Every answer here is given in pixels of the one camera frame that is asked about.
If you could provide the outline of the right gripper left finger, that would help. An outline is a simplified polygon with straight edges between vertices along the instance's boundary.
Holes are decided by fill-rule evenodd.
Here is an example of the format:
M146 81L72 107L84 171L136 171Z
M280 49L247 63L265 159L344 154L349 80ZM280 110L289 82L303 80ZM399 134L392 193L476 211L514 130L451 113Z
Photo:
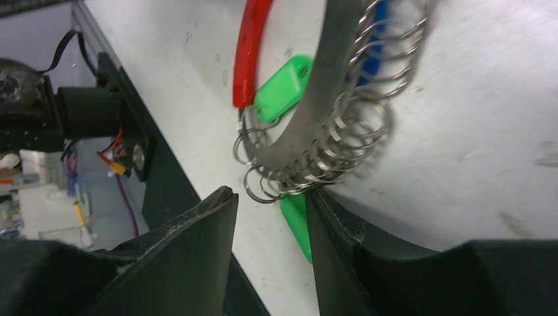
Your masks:
M1 242L2 315L221 315L239 197L223 186L112 250Z

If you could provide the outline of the green capped key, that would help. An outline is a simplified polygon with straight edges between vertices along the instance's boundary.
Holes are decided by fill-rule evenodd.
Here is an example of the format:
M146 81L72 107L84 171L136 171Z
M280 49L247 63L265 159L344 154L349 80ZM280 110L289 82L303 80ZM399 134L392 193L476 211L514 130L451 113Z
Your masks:
M312 265L311 243L307 224L306 197L304 194L284 196L280 200L280 210L303 255Z

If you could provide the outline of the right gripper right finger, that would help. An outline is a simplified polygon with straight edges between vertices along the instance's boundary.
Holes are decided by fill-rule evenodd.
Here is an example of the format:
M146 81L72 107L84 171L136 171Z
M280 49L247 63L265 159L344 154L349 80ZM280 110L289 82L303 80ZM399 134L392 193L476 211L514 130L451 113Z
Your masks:
M556 240L473 240L437 252L306 195L322 315L556 315Z

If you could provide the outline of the large keyring with red sleeve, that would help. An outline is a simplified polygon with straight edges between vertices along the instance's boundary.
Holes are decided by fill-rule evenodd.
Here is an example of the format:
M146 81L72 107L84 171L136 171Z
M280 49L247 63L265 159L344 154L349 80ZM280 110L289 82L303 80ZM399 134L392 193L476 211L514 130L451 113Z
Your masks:
M337 184L372 155L391 132L391 100L411 83L430 30L433 1L389 1L382 64L364 86L345 76L354 53L362 1L327 1L307 87L280 135L260 122L253 103L257 62L271 1L248 1L243 10L234 59L232 103L238 110L233 155L244 148L246 194L271 204L284 196ZM250 173L259 175L249 184Z

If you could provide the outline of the green key tag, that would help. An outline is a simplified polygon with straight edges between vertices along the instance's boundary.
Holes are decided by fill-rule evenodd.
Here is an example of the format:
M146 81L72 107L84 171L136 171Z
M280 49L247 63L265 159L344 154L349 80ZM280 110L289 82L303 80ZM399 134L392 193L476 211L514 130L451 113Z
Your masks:
M296 105L309 81L313 59L288 59L256 92L253 107L260 122L271 124Z

